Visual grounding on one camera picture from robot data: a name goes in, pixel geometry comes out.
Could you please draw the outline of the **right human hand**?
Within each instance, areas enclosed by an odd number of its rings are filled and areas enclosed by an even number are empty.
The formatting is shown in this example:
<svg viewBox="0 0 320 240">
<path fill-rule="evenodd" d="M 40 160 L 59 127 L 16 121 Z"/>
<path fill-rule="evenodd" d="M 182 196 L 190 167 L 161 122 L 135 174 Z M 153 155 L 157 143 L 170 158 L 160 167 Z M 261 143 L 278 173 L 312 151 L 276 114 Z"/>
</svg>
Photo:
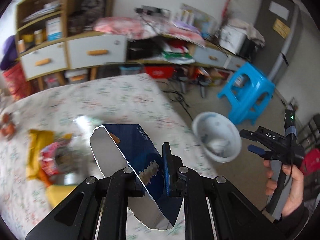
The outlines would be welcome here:
<svg viewBox="0 0 320 240">
<path fill-rule="evenodd" d="M 277 188 L 277 182 L 272 180 L 273 171 L 271 170 L 270 161 L 264 160 L 263 165 L 267 168 L 267 183 L 265 193 L 267 196 L 271 196 Z M 296 165 L 293 165 L 292 167 L 283 165 L 282 171 L 286 175 L 291 174 L 292 178 L 290 193 L 281 212 L 282 217 L 286 218 L 291 215 L 291 213 L 293 213 L 303 202 L 304 175 Z"/>
</svg>

